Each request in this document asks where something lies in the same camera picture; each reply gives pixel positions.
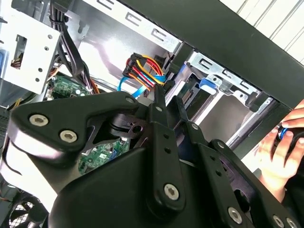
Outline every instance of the black fan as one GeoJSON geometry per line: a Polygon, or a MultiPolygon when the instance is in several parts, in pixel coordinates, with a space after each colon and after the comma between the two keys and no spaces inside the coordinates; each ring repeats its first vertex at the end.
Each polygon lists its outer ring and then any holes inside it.
{"type": "Polygon", "coordinates": [[[18,194],[13,200],[10,214],[4,222],[5,228],[38,228],[48,216],[48,211],[39,200],[26,193],[18,194]]]}

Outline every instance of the screw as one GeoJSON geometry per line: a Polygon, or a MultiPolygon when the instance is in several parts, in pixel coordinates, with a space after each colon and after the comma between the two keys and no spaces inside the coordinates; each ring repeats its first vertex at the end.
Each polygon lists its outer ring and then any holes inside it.
{"type": "Polygon", "coordinates": [[[272,218],[274,219],[275,223],[276,223],[280,228],[284,228],[284,223],[282,222],[282,220],[281,220],[278,216],[274,215],[272,218]]]}
{"type": "Polygon", "coordinates": [[[132,98],[126,97],[125,99],[127,102],[134,103],[134,100],[132,98]]]}
{"type": "Polygon", "coordinates": [[[242,216],[240,215],[238,210],[236,210],[235,208],[229,207],[228,213],[229,213],[229,216],[232,218],[232,220],[235,221],[236,223],[241,224],[243,222],[242,216]]]}
{"type": "Polygon", "coordinates": [[[198,130],[199,127],[194,123],[194,124],[191,124],[191,126],[195,129],[195,130],[198,130]]]}
{"type": "Polygon", "coordinates": [[[290,218],[286,218],[286,221],[291,228],[297,228],[296,224],[290,218]]]}
{"type": "Polygon", "coordinates": [[[180,196],[179,191],[173,184],[166,184],[164,187],[166,196],[171,200],[177,200],[180,196]]]}
{"type": "Polygon", "coordinates": [[[223,143],[222,143],[222,142],[218,142],[218,146],[219,146],[220,148],[222,148],[222,149],[224,149],[224,148],[225,148],[225,146],[223,145],[223,143]]]}
{"type": "Polygon", "coordinates": [[[61,138],[61,140],[65,141],[65,142],[73,143],[77,140],[77,135],[73,131],[64,130],[60,133],[60,138],[61,138]]]}
{"type": "Polygon", "coordinates": [[[38,127],[43,127],[48,124],[48,119],[44,115],[32,115],[29,118],[29,121],[32,125],[38,126],[38,127]]]}
{"type": "Polygon", "coordinates": [[[156,108],[158,111],[162,112],[162,108],[160,108],[160,107],[158,107],[158,106],[156,106],[155,108],[156,108]]]}

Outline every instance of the hand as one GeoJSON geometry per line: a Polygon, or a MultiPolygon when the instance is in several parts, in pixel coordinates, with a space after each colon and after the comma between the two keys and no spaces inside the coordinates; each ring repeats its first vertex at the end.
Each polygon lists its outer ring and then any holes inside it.
{"type": "Polygon", "coordinates": [[[282,126],[285,128],[304,127],[304,100],[282,120],[282,126]]]}
{"type": "MultiPolygon", "coordinates": [[[[304,127],[304,100],[283,119],[282,126],[288,128],[304,127]]],[[[288,179],[296,174],[303,157],[304,139],[298,140],[295,148],[286,159],[293,134],[287,131],[273,152],[276,136],[277,129],[274,129],[262,140],[256,157],[262,171],[261,182],[281,202],[285,195],[284,186],[288,179]]]]}

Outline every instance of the green circuit board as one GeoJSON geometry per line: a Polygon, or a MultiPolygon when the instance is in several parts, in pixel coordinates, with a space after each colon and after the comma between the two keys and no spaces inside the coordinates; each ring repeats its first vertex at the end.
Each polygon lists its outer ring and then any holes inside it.
{"type": "Polygon", "coordinates": [[[54,85],[51,96],[54,99],[89,95],[89,92],[85,88],[73,82],[67,76],[55,76],[52,83],[54,85]]]}
{"type": "Polygon", "coordinates": [[[110,144],[97,146],[86,153],[83,153],[79,159],[78,169],[81,174],[106,164],[129,150],[130,140],[124,144],[119,141],[110,144]]]}
{"type": "MultiPolygon", "coordinates": [[[[85,88],[73,82],[70,77],[61,75],[52,78],[47,94],[49,98],[54,100],[85,95],[89,95],[85,88]]],[[[114,143],[99,145],[82,153],[78,161],[78,170],[81,174],[85,174],[127,152],[129,147],[130,139],[125,142],[118,140],[114,143]]]]}

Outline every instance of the blue tab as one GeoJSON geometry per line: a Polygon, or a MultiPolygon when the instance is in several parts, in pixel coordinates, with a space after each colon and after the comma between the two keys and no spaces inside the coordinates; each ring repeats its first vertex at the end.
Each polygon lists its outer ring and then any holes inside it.
{"type": "Polygon", "coordinates": [[[209,93],[211,95],[214,95],[217,93],[217,86],[205,78],[203,78],[200,81],[199,86],[200,86],[200,89],[206,91],[207,93],[209,93]]]}

